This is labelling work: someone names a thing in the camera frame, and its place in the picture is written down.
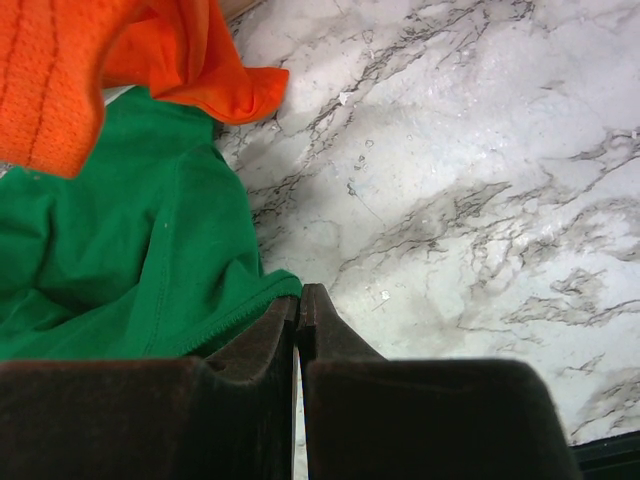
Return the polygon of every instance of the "orange fabric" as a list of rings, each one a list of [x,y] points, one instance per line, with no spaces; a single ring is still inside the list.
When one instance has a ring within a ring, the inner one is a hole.
[[[242,65],[217,0],[2,3],[1,160],[77,175],[102,126],[101,86],[148,86],[231,124],[284,96],[288,72]]]

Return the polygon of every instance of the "marble surface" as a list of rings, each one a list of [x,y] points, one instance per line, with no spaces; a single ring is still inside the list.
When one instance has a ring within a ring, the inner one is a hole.
[[[219,140],[266,267],[327,285],[388,357],[528,362],[572,444],[640,429],[639,12],[267,0],[245,15],[245,62],[291,71],[275,118]]]

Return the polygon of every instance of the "cloth fold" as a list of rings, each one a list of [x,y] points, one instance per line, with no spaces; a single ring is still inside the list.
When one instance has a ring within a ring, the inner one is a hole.
[[[103,123],[102,86],[242,124],[281,103],[288,72],[245,68],[217,0],[4,0],[0,159],[72,178]]]
[[[0,181],[0,359],[211,353],[293,275],[262,271],[246,191],[214,121],[134,88],[73,180]]]

